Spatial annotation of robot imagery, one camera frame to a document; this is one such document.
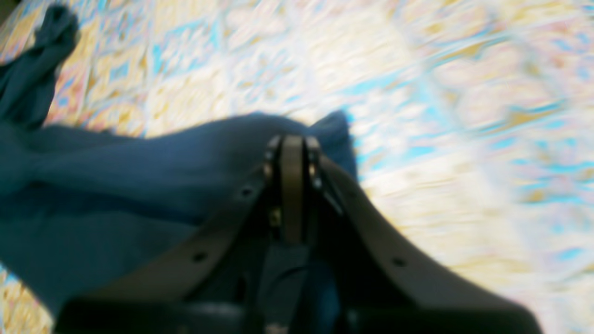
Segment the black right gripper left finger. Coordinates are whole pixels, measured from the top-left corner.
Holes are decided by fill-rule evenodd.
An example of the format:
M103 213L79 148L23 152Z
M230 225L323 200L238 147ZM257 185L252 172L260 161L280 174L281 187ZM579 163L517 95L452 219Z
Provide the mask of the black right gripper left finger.
M265 163L194 235L68 302L58 334L286 334L305 282L305 141Z

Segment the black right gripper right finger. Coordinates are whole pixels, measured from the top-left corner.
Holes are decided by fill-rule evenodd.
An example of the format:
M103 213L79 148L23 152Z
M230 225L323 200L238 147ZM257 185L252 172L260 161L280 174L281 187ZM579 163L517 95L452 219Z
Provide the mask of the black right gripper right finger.
M397 232L356 181L302 141L302 240L328 264L337 334L540 334L528 309L444 268Z

